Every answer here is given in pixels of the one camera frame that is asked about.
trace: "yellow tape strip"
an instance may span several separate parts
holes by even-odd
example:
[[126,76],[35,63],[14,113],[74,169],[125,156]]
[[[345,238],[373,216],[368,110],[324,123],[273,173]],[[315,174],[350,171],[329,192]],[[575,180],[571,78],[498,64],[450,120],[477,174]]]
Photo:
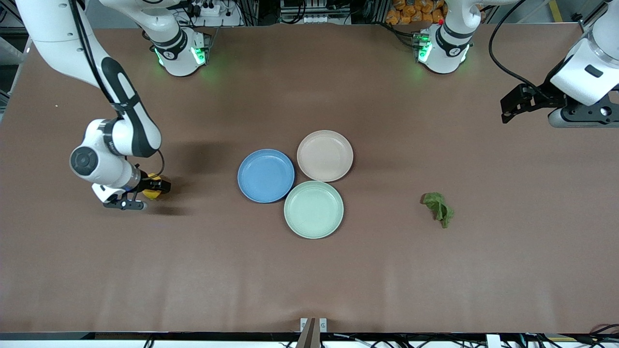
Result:
[[563,18],[561,18],[561,12],[559,12],[559,6],[557,6],[556,0],[550,0],[548,5],[550,6],[550,12],[552,12],[552,18],[555,20],[555,23],[561,23]]

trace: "table surface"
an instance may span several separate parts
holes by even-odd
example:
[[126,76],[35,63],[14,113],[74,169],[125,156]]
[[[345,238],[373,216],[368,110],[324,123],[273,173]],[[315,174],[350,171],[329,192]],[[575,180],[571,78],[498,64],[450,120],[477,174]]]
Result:
[[[487,52],[432,74],[380,27],[221,29],[210,64],[168,75],[138,30],[98,32],[163,133],[173,192],[144,212],[102,208],[68,158],[101,93],[33,50],[0,127],[1,331],[589,332],[619,321],[616,129],[553,129],[547,111],[501,124],[518,81]],[[577,25],[505,25],[495,47],[540,83]],[[296,164],[331,129],[353,145],[345,204],[322,240],[284,202],[236,184],[252,151]],[[137,160],[156,171],[159,159]],[[297,183],[308,180],[297,170]],[[454,208],[443,230],[421,196]]]

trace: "white plate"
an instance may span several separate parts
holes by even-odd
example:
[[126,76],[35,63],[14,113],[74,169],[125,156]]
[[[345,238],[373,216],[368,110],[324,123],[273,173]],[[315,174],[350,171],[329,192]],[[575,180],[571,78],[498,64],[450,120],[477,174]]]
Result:
[[336,181],[352,166],[352,146],[334,131],[316,131],[303,139],[297,150],[301,171],[316,181]]

